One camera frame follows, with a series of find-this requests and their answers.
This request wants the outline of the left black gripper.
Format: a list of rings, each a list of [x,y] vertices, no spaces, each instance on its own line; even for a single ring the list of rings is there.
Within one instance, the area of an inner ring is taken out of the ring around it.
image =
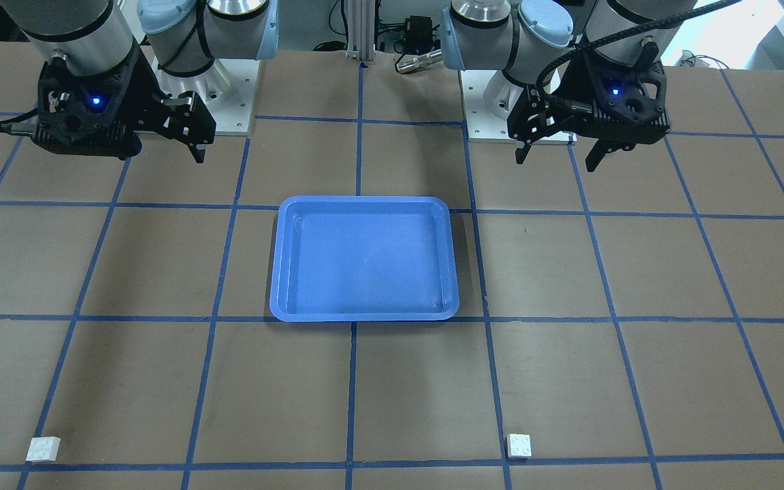
[[[632,66],[596,50],[578,54],[547,102],[544,87],[526,87],[511,106],[507,127],[514,161],[524,164],[538,140],[560,131],[598,140],[585,158],[588,173],[627,145],[654,144],[671,130],[666,82],[657,48],[640,48]]]

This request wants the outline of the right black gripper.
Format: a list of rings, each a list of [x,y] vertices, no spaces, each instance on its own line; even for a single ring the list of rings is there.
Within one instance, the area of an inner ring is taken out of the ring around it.
[[[113,68],[77,76],[62,56],[44,64],[38,80],[37,125],[32,142],[56,154],[116,157],[137,155],[137,131],[164,123],[164,136],[183,143],[204,164],[216,121],[198,93],[165,97],[138,42]]]

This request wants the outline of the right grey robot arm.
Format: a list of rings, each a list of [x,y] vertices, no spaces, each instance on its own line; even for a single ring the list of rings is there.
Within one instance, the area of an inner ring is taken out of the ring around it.
[[[140,1],[150,61],[115,1],[3,1],[44,57],[35,107],[0,120],[0,133],[61,155],[130,159],[141,133],[185,145],[202,164],[235,90],[224,60],[274,58],[277,1]]]

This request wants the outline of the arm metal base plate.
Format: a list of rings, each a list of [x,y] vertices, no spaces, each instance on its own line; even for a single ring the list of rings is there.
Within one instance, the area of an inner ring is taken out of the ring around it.
[[[216,121],[216,134],[249,136],[263,63],[259,60],[217,59],[204,73],[175,77],[155,68],[164,92],[178,96],[196,92]]]
[[[466,69],[459,72],[459,81],[469,140],[513,145],[507,118],[522,88],[497,69]]]

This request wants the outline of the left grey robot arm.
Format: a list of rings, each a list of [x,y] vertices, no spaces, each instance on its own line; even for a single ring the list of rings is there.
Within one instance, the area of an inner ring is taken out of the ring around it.
[[[493,72],[487,102],[523,163],[560,131],[590,137],[586,170],[671,130],[662,54],[693,1],[452,1],[438,28],[449,69]]]

